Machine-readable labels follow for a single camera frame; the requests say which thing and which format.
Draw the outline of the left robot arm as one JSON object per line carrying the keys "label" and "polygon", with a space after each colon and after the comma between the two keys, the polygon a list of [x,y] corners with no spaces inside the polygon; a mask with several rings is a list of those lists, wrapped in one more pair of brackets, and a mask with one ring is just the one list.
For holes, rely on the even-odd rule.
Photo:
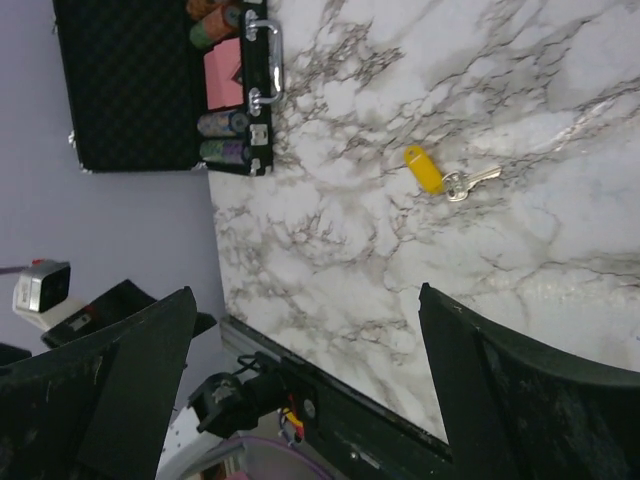
{"label": "left robot arm", "polygon": [[244,449],[241,434],[287,405],[290,389],[262,354],[234,373],[207,378],[188,398],[167,429],[158,479],[186,479]]}

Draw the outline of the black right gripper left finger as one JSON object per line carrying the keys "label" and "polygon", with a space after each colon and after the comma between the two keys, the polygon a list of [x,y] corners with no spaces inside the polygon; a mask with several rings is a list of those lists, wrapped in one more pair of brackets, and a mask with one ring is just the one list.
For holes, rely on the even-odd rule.
{"label": "black right gripper left finger", "polygon": [[2,366],[2,478],[154,478],[196,317],[185,287]]}

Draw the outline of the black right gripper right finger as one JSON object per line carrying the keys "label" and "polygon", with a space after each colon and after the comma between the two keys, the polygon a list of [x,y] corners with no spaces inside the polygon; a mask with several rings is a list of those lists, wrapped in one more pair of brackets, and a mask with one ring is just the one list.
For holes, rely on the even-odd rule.
{"label": "black right gripper right finger", "polygon": [[501,326],[429,284],[419,300],[458,478],[638,478],[638,373]]}

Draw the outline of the silver metal key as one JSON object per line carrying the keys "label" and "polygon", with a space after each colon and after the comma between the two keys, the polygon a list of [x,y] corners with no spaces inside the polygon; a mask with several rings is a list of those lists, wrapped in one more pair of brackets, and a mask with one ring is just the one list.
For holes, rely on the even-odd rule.
{"label": "silver metal key", "polygon": [[446,198],[450,202],[463,201],[478,183],[498,178],[501,172],[502,168],[500,166],[491,167],[473,174],[466,174],[460,171],[451,172],[443,177]]}

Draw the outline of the yellow plastic key tag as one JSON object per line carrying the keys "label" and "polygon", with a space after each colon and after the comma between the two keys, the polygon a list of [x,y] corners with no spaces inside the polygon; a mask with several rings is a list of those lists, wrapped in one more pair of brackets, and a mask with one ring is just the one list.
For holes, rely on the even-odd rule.
{"label": "yellow plastic key tag", "polygon": [[422,147],[418,145],[407,147],[403,157],[407,167],[427,193],[440,195],[444,192],[444,176]]}

